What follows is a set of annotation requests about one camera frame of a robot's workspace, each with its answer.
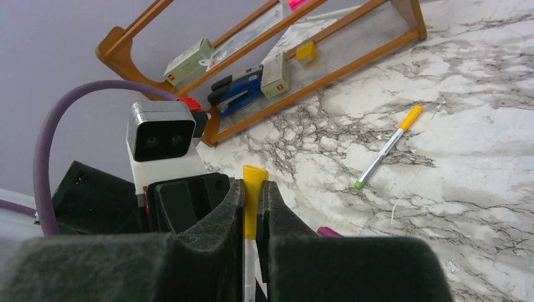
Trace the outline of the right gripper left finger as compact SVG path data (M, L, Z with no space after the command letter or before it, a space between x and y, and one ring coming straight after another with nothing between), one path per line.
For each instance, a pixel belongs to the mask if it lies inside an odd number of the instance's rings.
M28 240L1 273L2 301L242 301L244 183L187 231Z

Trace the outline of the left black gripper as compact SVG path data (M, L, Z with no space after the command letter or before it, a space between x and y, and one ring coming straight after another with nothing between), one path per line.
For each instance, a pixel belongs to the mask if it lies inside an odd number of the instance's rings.
M135 194L119 177L74 161L52 195L63 234L182 233L225 198L230 179L221 173L160 181Z

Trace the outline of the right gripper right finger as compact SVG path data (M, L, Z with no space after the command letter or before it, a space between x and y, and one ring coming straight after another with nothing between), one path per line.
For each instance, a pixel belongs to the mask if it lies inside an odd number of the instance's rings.
M260 189L256 245L269 301L451 301L436 254L411 237L323 237Z

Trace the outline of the purple pen cap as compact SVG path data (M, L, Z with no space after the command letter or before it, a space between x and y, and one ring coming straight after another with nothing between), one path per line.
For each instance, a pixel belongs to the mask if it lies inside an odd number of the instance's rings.
M327 226L320 226L317 229L317 233L322 237L343 237L342 234Z

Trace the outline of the yellow pen cap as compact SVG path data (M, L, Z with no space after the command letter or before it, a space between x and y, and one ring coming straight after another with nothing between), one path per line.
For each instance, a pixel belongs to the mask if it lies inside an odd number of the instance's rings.
M245 188L244 234L248 240L256 238L256 215L262 183L269 179L269 172L263 168L245 165L243 181Z

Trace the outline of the white pen yellow end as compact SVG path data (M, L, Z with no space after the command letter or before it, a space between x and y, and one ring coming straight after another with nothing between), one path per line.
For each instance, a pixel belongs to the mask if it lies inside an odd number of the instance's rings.
M258 281L258 274L261 275L259 269L259 256L256 248L256 242L251 239L244 241L244 301L266 301L264 291L262 289L262 282Z

